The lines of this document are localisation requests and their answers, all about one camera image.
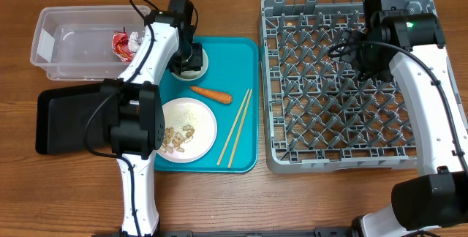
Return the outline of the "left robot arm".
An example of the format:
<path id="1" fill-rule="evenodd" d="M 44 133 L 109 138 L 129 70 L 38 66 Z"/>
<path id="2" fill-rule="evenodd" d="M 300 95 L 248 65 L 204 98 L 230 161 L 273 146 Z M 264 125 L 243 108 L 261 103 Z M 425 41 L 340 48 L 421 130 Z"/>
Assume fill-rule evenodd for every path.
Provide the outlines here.
<path id="1" fill-rule="evenodd" d="M 119 236 L 156 236 L 159 214 L 154 196 L 154 162 L 165 135 L 159 84 L 165 71 L 180 75 L 203 66 L 201 44 L 193 41 L 198 13 L 190 0 L 170 0 L 141 16 L 145 35 L 130 65 L 106 79 L 105 98 L 94 112 L 102 119 L 108 157 L 120 168 L 124 220 Z"/>

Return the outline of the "left wooden chopstick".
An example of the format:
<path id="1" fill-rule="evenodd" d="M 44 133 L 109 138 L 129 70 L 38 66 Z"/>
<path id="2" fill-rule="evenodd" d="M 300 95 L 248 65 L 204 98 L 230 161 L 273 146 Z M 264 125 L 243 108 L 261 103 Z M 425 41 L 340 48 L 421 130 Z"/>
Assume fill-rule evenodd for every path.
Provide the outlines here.
<path id="1" fill-rule="evenodd" d="M 221 163 L 221 161 L 222 161 L 222 159 L 223 159 L 224 153 L 225 153 L 226 148 L 227 148 L 227 146 L 228 146 L 228 144 L 229 144 L 229 142 L 230 142 L 231 136 L 232 136 L 232 134 L 233 134 L 233 131 L 234 131 L 234 129 L 235 129 L 235 126 L 236 126 L 236 124 L 237 124 L 237 121 L 238 121 L 238 118 L 239 118 L 239 116 L 240 116 L 240 114 L 241 114 L 241 111 L 242 111 L 242 109 L 243 109 L 243 107 L 244 107 L 245 101 L 246 101 L 246 99 L 247 99 L 247 97 L 248 97 L 248 95 L 249 95 L 249 92 L 250 92 L 250 90 L 247 89 L 247 90 L 246 90 L 246 93 L 245 93 L 245 95 L 244 95 L 244 98 L 243 98 L 243 100 L 242 100 L 242 103 L 241 103 L 241 105 L 239 106 L 238 112 L 237 112 L 236 117 L 235 117 L 235 119 L 234 119 L 234 121 L 233 121 L 233 124 L 232 124 L 232 126 L 231 126 L 230 132 L 229 132 L 229 134 L 228 134 L 228 136 L 227 136 L 227 138 L 226 138 L 226 141 L 225 141 L 224 146 L 223 146 L 223 148 L 222 148 L 221 154 L 219 155 L 218 161 L 217 161 L 217 163 L 216 163 L 217 166 L 220 165 L 220 163 Z"/>

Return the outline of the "red snack wrapper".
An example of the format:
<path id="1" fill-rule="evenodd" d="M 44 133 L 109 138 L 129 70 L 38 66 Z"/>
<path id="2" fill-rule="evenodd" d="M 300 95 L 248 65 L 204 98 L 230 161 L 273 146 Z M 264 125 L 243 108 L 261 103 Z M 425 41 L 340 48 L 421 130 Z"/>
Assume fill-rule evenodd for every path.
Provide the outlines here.
<path id="1" fill-rule="evenodd" d="M 126 29 L 123 28 L 122 31 L 115 31 L 113 33 L 111 47 L 113 53 L 116 54 L 122 62 L 131 62 L 142 42 L 143 38 L 139 37 L 136 31 L 128 34 Z"/>

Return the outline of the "orange carrot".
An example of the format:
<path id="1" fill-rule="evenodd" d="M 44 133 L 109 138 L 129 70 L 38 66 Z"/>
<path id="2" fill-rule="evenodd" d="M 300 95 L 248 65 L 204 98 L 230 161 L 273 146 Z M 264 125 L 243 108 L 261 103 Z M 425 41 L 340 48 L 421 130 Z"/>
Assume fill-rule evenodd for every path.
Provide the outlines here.
<path id="1" fill-rule="evenodd" d="M 233 101 L 233 97 L 225 92 L 214 91 L 211 89 L 201 88 L 199 86 L 190 86 L 190 89 L 203 97 L 212 99 L 222 104 L 229 105 Z"/>

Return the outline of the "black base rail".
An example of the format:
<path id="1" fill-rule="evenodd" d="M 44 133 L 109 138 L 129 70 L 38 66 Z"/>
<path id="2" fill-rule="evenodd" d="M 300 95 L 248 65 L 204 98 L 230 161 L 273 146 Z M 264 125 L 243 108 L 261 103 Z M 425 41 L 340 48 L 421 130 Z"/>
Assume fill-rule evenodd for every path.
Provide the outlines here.
<path id="1" fill-rule="evenodd" d="M 316 227 L 313 230 L 219 231 L 157 230 L 155 237 L 358 237 L 351 227 Z"/>

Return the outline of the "black plastic tray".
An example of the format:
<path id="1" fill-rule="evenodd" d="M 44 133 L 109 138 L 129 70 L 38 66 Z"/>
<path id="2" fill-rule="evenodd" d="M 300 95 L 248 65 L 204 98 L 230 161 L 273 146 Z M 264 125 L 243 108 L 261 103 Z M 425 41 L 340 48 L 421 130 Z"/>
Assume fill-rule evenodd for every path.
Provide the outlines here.
<path id="1" fill-rule="evenodd" d="M 57 155 L 87 151 L 111 157 L 105 147 L 102 104 L 123 86 L 122 80 L 69 86 L 43 91 L 37 98 L 35 149 L 38 154 Z"/>

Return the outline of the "wooden chopstick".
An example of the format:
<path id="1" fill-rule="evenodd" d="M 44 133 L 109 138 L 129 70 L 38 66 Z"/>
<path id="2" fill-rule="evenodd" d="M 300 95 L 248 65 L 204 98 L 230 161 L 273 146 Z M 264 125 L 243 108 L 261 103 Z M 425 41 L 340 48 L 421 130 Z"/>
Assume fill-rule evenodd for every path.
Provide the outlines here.
<path id="1" fill-rule="evenodd" d="M 252 96 L 252 91 L 253 91 L 252 89 L 249 90 L 247 100 L 246 100 L 246 102 L 244 104 L 245 106 L 244 106 L 244 111 L 243 111 L 243 115 L 242 115 L 242 118 L 241 118 L 241 123 L 239 124 L 238 132 L 237 132 L 237 135 L 236 135 L 236 138 L 235 138 L 235 143 L 233 145 L 233 150 L 232 150 L 231 155 L 230 155 L 230 161 L 229 161 L 228 166 L 227 166 L 229 169 L 232 166 L 233 159 L 234 159 L 234 156 L 235 156 L 235 153 L 236 153 L 236 149 L 238 147 L 238 141 L 240 139 L 242 129 L 244 127 L 244 121 L 245 121 L 245 118 L 246 118 L 247 111 L 249 109 L 249 103 L 250 103 L 250 99 L 251 99 L 251 96 Z"/>
<path id="2" fill-rule="evenodd" d="M 245 101 L 246 101 L 246 99 L 247 99 L 247 97 L 248 97 L 248 95 L 249 95 L 249 92 L 250 92 L 250 90 L 247 89 L 247 90 L 246 90 L 246 93 L 245 93 L 245 95 L 244 95 L 244 98 L 243 98 L 243 100 L 242 100 L 242 103 L 241 103 L 241 105 L 239 106 L 238 112 L 237 112 L 236 117 L 235 117 L 235 119 L 234 119 L 234 121 L 233 121 L 233 124 L 232 124 L 232 126 L 231 126 L 230 132 L 229 132 L 229 134 L 228 134 L 228 136 L 227 136 L 227 138 L 226 138 L 226 141 L 225 141 L 224 146 L 223 146 L 223 148 L 222 148 L 221 154 L 219 155 L 218 161 L 217 161 L 217 163 L 216 163 L 217 166 L 220 165 L 220 163 L 221 163 L 221 161 L 222 161 L 222 159 L 223 159 L 224 153 L 225 153 L 226 148 L 227 148 L 227 146 L 228 146 L 228 144 L 229 144 L 229 142 L 230 142 L 231 136 L 232 136 L 232 134 L 233 134 L 233 131 L 234 131 L 234 129 L 235 129 L 235 126 L 236 126 L 236 124 L 237 124 L 237 121 L 238 121 L 238 118 L 239 118 L 239 116 L 240 116 L 240 114 L 241 114 L 241 111 L 242 111 L 242 109 L 243 109 L 243 107 L 244 107 Z"/>

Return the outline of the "right wooden chopstick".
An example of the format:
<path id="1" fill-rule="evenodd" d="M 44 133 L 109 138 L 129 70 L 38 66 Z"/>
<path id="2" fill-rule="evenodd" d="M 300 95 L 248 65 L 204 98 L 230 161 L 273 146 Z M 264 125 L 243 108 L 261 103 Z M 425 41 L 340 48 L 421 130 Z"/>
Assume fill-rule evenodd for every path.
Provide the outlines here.
<path id="1" fill-rule="evenodd" d="M 243 111 L 243 115 L 242 115 L 242 118 L 241 118 L 241 123 L 239 124 L 238 132 L 237 132 L 237 135 L 236 135 L 236 138 L 235 138 L 235 143 L 233 145 L 233 150 L 232 150 L 231 155 L 230 155 L 230 161 L 229 161 L 228 166 L 227 166 L 229 169 L 232 166 L 233 159 L 234 159 L 234 156 L 235 156 L 235 153 L 236 153 L 236 149 L 238 147 L 238 141 L 240 139 L 242 129 L 244 127 L 244 121 L 245 121 L 245 118 L 246 118 L 247 111 L 249 109 L 249 103 L 250 103 L 250 99 L 251 99 L 251 96 L 252 96 L 252 91 L 253 91 L 252 89 L 249 90 L 247 100 L 246 100 L 246 102 L 244 104 L 245 106 L 244 106 L 244 111 Z"/>

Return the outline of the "white plate with peanuts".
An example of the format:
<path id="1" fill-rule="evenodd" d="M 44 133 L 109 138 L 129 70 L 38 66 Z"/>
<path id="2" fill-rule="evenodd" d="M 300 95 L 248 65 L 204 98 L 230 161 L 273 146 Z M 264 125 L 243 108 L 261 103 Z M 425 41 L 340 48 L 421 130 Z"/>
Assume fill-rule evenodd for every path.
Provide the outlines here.
<path id="1" fill-rule="evenodd" d="M 164 139 L 158 155 L 174 163 L 193 162 L 209 152 L 217 136 L 214 113 L 203 102 L 177 98 L 163 106 Z"/>

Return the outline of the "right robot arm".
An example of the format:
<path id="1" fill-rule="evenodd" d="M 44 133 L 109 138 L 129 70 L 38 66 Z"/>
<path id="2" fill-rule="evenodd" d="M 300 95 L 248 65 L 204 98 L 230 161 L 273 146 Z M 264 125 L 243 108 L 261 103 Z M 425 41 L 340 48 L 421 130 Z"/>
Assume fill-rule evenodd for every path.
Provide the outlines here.
<path id="1" fill-rule="evenodd" d="M 329 55 L 360 80 L 397 82 L 417 149 L 418 177 L 396 184 L 384 209 L 354 220 L 355 236 L 413 236 L 467 221 L 467 128 L 436 15 L 412 14 L 404 0 L 363 0 L 366 32 Z"/>

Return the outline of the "teal plastic tray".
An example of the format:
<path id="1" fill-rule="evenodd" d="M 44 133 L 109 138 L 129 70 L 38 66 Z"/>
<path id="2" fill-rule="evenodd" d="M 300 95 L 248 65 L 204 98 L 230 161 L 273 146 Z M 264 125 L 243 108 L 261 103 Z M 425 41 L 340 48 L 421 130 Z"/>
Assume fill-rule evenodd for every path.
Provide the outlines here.
<path id="1" fill-rule="evenodd" d="M 248 172 L 256 165 L 258 159 L 258 47 L 248 38 L 197 37 L 195 40 L 202 44 L 208 55 L 207 72 L 201 78 L 192 81 L 178 80 L 170 72 L 166 72 L 161 81 L 161 99 L 163 103 L 166 103 L 176 98 L 190 97 L 205 103 L 216 117 L 218 126 L 216 140 L 207 154 L 193 162 L 174 163 L 157 156 L 154 169 L 197 173 Z M 233 97 L 233 102 L 229 105 L 223 105 L 202 97 L 189 89 L 192 85 L 228 93 Z M 230 169 L 227 167 L 244 108 L 238 118 L 223 159 L 217 166 L 219 155 L 247 89 L 253 91 L 232 166 Z"/>

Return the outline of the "clear plastic bin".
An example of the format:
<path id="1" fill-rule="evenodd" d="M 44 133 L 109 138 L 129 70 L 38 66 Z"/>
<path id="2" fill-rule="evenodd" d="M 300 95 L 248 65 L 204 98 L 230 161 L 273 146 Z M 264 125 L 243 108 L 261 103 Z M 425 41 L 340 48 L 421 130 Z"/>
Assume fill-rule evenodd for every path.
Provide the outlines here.
<path id="1" fill-rule="evenodd" d="M 46 7 L 39 14 L 30 62 L 51 80 L 117 78 L 128 66 L 113 52 L 116 31 L 144 35 L 130 5 Z"/>

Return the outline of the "grey dishwasher rack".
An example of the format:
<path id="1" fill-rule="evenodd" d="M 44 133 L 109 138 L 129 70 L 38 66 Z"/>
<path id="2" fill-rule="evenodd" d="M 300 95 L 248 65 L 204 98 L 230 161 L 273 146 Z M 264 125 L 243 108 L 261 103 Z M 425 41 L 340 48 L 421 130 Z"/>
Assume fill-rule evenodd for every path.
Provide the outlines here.
<path id="1" fill-rule="evenodd" d="M 417 169 L 396 81 L 359 80 L 328 50 L 366 30 L 362 0 L 262 0 L 260 47 L 267 164 L 275 173 Z M 463 105 L 448 58 L 450 81 Z"/>

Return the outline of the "white small bowl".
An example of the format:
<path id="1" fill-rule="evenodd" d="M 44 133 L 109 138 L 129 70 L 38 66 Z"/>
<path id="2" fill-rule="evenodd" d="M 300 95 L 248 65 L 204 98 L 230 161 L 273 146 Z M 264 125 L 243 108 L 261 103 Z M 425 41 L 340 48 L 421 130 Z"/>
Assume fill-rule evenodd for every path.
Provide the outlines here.
<path id="1" fill-rule="evenodd" d="M 203 65 L 202 65 L 200 71 L 186 71 L 186 72 L 182 72 L 180 75 L 177 75 L 177 74 L 172 72 L 172 76 L 174 78 L 178 79 L 178 80 L 181 80 L 181 81 L 197 80 L 197 79 L 201 78 L 202 76 L 204 76 L 204 74 L 208 70 L 209 59 L 208 59 L 208 55 L 207 55 L 207 53 L 206 53 L 206 51 L 204 49 L 202 49 L 202 52 L 203 52 Z"/>

